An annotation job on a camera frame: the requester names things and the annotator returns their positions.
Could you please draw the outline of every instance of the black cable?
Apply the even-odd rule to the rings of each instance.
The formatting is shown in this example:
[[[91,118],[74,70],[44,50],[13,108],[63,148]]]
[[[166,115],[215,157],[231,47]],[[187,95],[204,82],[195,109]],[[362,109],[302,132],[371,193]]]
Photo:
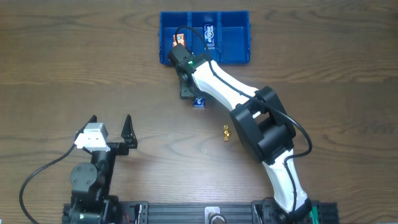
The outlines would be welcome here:
[[[199,36],[200,40],[201,40],[201,41],[203,42],[203,44],[205,45],[206,53],[207,53],[207,55],[208,55],[207,62],[209,63],[209,67],[210,67],[211,72],[213,73],[213,75],[214,75],[217,79],[219,79],[222,83],[224,83],[225,85],[227,85],[228,87],[230,87],[231,89],[233,89],[234,91],[236,91],[237,93],[239,93],[240,95],[245,96],[246,98],[248,98],[248,99],[250,99],[250,100],[252,100],[252,101],[255,101],[255,102],[258,103],[259,105],[265,106],[265,107],[268,108],[269,110],[272,110],[273,112],[280,114],[280,115],[283,116],[285,119],[287,119],[288,121],[290,121],[298,130],[300,130],[300,131],[303,133],[305,139],[306,139],[307,142],[308,142],[308,149],[307,149],[305,152],[302,152],[302,153],[298,153],[298,154],[294,154],[294,155],[288,156],[288,157],[286,157],[285,160],[284,160],[284,166],[285,166],[285,168],[286,168],[286,171],[287,171],[287,173],[288,173],[288,175],[289,175],[289,177],[290,177],[290,180],[292,181],[292,185],[293,185],[293,196],[294,196],[294,200],[293,200],[292,216],[294,217],[294,212],[295,212],[296,203],[297,203],[297,189],[296,189],[296,185],[295,185],[295,182],[294,182],[292,173],[290,172],[290,169],[289,169],[289,167],[287,166],[287,161],[288,161],[289,159],[293,159],[293,158],[298,158],[298,157],[306,156],[306,155],[308,155],[308,154],[311,152],[311,150],[312,150],[312,142],[311,142],[310,136],[309,136],[308,133],[305,131],[305,129],[304,129],[298,122],[296,122],[293,118],[291,118],[289,115],[284,114],[283,112],[279,111],[278,109],[274,108],[273,106],[271,106],[270,104],[268,104],[268,103],[266,103],[266,102],[264,102],[264,101],[262,101],[262,100],[258,100],[257,98],[255,98],[255,97],[253,97],[253,96],[249,96],[249,95],[245,94],[243,91],[241,91],[241,90],[235,88],[234,86],[232,86],[231,84],[229,84],[227,81],[225,81],[225,80],[223,80],[221,77],[219,77],[219,76],[217,75],[217,73],[213,70],[213,66],[211,66],[211,60],[212,60],[212,59],[211,59],[210,51],[209,51],[209,48],[208,48],[208,46],[207,46],[207,44],[206,44],[205,39],[204,39],[204,38],[202,37],[202,35],[201,35],[198,31],[196,31],[194,28],[189,27],[189,26],[180,26],[179,28],[177,28],[177,30],[175,31],[175,36],[174,36],[175,42],[176,42],[177,44],[178,44],[178,42],[177,42],[177,34],[178,34],[178,32],[180,31],[180,29],[184,29],[184,28],[189,29],[189,30],[191,30],[192,32],[196,33],[196,35]]]
[[[25,182],[22,184],[21,190],[19,191],[19,204],[21,205],[21,209],[22,211],[25,213],[26,217],[34,224],[39,224],[33,217],[32,215],[29,214],[29,212],[26,210],[25,205],[24,205],[24,199],[22,198],[23,194],[24,194],[24,190],[25,187],[27,185],[27,183],[39,172],[42,172],[44,169],[48,168],[51,165],[56,164],[57,162],[61,161],[63,158],[67,157],[72,150],[75,148],[75,144],[73,144],[70,149],[61,157],[59,157],[58,159],[40,167],[39,169],[37,169],[35,172],[33,172],[30,176],[28,176],[28,178],[26,178]]]

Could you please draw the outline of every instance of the wooden surface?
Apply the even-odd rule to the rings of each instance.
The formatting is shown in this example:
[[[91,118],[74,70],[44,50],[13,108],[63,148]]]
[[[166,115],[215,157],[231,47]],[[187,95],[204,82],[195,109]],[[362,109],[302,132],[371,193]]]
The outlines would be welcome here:
[[[222,66],[274,88],[307,129],[313,152],[295,165],[311,199],[338,202],[341,223],[398,222],[397,1],[1,1],[0,219],[28,223],[25,178],[61,156],[92,114],[119,140],[131,114],[139,148],[117,158],[111,193],[149,202],[250,202],[272,196],[229,113],[193,110],[159,63],[159,12],[250,10],[252,53]],[[305,150],[301,134],[296,152]],[[32,179],[24,200],[41,223],[60,223],[74,150]]]

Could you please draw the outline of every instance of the blue tray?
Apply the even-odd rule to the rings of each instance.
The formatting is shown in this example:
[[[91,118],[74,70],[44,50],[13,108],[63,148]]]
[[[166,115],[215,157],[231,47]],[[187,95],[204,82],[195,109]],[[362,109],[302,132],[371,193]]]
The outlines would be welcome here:
[[[251,37],[249,11],[228,12],[161,12],[159,29],[159,58],[170,65],[167,54],[173,47],[173,35],[179,26],[193,27],[203,35],[203,26],[213,25],[215,49],[210,50],[213,60],[223,64],[240,64],[250,61]],[[200,38],[188,29],[182,29],[185,46],[195,55],[205,52]]]

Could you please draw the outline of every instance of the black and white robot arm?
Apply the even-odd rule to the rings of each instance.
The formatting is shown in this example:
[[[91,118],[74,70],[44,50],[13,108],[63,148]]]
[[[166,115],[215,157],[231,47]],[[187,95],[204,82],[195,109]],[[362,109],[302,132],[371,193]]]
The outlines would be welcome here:
[[[180,80],[194,94],[205,92],[230,110],[244,148],[254,160],[261,162],[266,168],[274,188],[274,200],[283,210],[286,221],[293,223],[304,217],[311,210],[310,200],[301,188],[293,159],[287,160],[286,163],[294,183],[284,165],[286,157],[293,155],[294,151],[292,139],[295,137],[295,130],[292,123],[286,122],[286,119],[281,118],[277,113],[258,106],[230,86],[248,96],[267,102],[286,114],[275,92],[269,87],[258,90],[247,86],[228,75],[214,60],[211,60],[212,69],[217,75],[215,76],[207,61],[209,60],[207,55],[195,56],[182,44],[178,44],[170,51],[169,60],[175,67]],[[270,116],[257,124],[254,118],[267,112]],[[293,184],[297,193],[295,211],[293,211]]]

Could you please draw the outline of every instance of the white plastic part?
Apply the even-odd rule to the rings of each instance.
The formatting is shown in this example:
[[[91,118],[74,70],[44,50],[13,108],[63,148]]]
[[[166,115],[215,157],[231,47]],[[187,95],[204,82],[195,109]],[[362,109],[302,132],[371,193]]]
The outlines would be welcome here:
[[[111,148],[106,144],[108,132],[103,123],[88,123],[83,133],[80,133],[75,140],[76,147],[83,149],[85,147],[92,151],[110,151]]]
[[[275,163],[271,166],[267,165],[265,162],[262,162],[266,168],[272,186],[274,187],[275,201],[288,213],[293,210],[294,195],[292,181],[286,171],[286,168],[284,167],[284,160],[286,157],[291,155],[293,155],[293,149],[290,151],[285,151],[282,155],[275,159]],[[297,201],[295,209],[298,209],[308,198],[307,193],[305,193],[301,188],[293,159],[289,159],[287,161],[287,166],[289,167],[290,173],[292,173],[294,184],[296,186]]]
[[[211,66],[220,78],[231,84],[233,87],[241,90],[245,94],[249,96],[254,96],[254,92],[258,90],[257,88],[247,86],[237,81],[231,75],[228,75],[218,66],[217,62],[215,62],[214,60],[211,61]],[[210,94],[212,97],[216,98],[230,111],[235,109],[238,103],[244,104],[248,100],[248,98],[246,98],[245,96],[241,96],[239,93],[237,93],[236,91],[225,85],[223,82],[221,82],[217,77],[215,77],[210,70],[208,62],[200,65],[196,69],[196,72],[192,74],[192,78],[199,90],[204,91]]]

